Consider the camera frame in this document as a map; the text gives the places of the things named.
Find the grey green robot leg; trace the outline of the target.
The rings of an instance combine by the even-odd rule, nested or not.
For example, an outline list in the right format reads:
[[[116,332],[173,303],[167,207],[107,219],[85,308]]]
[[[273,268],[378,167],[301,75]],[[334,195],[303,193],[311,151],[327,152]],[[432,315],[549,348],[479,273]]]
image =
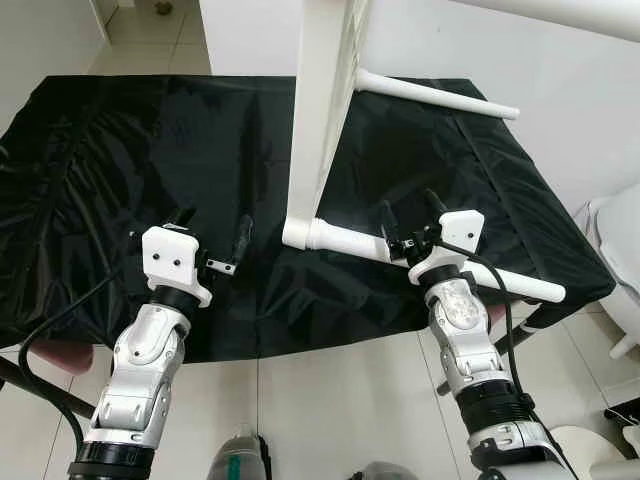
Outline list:
[[[420,480],[410,468],[387,461],[372,461],[348,480]]]
[[[205,480],[273,480],[268,443],[252,425],[242,424],[221,444]]]

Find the white domed appliance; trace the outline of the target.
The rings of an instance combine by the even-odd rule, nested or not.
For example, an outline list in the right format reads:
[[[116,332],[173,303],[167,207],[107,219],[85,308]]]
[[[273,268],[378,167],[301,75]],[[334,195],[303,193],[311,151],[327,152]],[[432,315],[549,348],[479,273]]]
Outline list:
[[[612,358],[621,358],[640,340],[640,184],[594,198],[576,219],[617,282],[600,305],[623,330],[611,349]]]

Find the white floor fan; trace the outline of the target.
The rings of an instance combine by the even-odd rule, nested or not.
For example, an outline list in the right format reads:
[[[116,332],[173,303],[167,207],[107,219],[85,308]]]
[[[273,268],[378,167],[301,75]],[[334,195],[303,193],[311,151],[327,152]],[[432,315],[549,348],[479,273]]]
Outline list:
[[[621,449],[595,431],[579,426],[550,430],[579,480],[640,480],[640,460],[627,460]]]

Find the grey green left robot leg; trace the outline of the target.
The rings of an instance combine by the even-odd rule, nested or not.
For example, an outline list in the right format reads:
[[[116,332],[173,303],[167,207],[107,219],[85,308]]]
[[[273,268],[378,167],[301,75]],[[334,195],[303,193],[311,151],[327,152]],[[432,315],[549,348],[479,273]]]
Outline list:
[[[273,480],[268,443],[252,425],[242,424],[221,444],[205,480]]]

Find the white green plastic package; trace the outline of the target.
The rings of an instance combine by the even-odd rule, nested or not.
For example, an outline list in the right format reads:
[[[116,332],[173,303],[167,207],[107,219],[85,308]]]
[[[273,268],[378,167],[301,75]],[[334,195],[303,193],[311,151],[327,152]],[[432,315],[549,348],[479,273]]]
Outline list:
[[[631,458],[640,457],[640,425],[630,424],[623,425],[621,428],[621,436],[623,442],[631,449],[631,453],[628,454]]]

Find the white plastic children table top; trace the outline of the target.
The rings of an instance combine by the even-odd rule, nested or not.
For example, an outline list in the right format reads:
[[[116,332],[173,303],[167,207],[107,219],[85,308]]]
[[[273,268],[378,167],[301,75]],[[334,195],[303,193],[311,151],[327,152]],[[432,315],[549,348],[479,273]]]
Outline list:
[[[355,92],[370,0],[303,0],[282,242],[306,250]]]

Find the grey green right robot leg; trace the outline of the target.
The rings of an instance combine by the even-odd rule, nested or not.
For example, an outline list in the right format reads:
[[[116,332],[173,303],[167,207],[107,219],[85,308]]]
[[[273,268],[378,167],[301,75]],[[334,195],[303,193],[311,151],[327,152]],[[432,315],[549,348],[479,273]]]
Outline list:
[[[372,461],[348,480],[420,480],[410,468],[387,461]]]

